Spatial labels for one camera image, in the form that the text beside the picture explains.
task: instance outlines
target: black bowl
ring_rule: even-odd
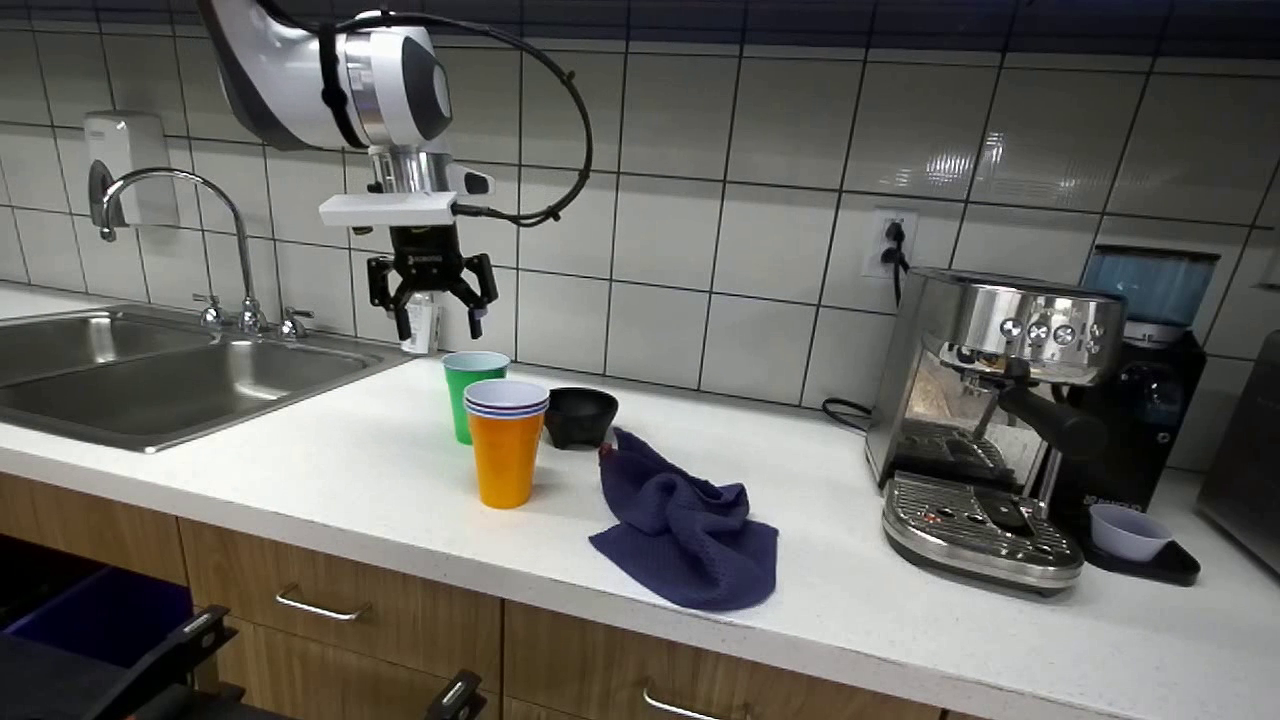
[[[600,448],[616,417],[616,396],[597,387],[553,387],[547,437],[555,448]]]

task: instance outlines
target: plastic cup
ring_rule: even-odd
[[[444,380],[449,380],[449,408],[451,408],[451,437],[460,443],[472,443],[472,421],[467,421],[467,387],[479,380],[507,374],[511,354],[503,352],[449,352],[444,354]]]
[[[479,502],[529,502],[543,411],[547,387],[541,382],[486,380],[467,387]]]

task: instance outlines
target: drawer handle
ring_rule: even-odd
[[[323,606],[323,603],[308,603],[308,601],[295,601],[295,597],[287,597],[287,591],[277,591],[277,603],[282,606],[295,606],[295,612],[304,612],[304,615],[319,615],[319,620],[332,620],[332,624],[359,624],[359,606],[358,612],[338,612],[338,606]]]
[[[669,711],[669,715],[680,715],[680,720],[715,720],[715,715],[709,715],[709,711],[694,711],[694,709],[669,702],[669,699],[651,696],[649,686],[642,690],[642,699],[645,699],[649,709]]]

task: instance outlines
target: orange cup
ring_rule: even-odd
[[[543,437],[543,417],[476,417],[472,411],[479,502],[494,502],[494,506],[529,502],[541,437]]]
[[[472,421],[479,502],[529,502],[547,387],[525,380],[479,380],[467,382],[463,396]]]

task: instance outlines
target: wooden cabinet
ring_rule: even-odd
[[[302,720],[418,720],[444,686],[423,671],[378,662],[318,641],[238,624],[220,650],[220,680],[250,686],[250,702]]]
[[[167,584],[187,578],[178,521],[162,513],[0,475],[0,533]]]
[[[244,685],[266,709],[287,715],[388,715],[423,702],[472,666],[486,690],[499,686],[499,601],[423,584],[414,574],[302,552],[204,522],[186,522],[198,603],[225,603],[253,628],[220,659],[220,675]],[[350,690],[345,711],[311,690]]]
[[[27,481],[0,475],[0,535],[41,544]]]
[[[690,709],[705,715],[752,720],[937,720],[937,709],[823,685],[766,662],[697,650],[538,606],[507,603],[503,615],[503,690],[507,709],[538,715],[671,715]]]

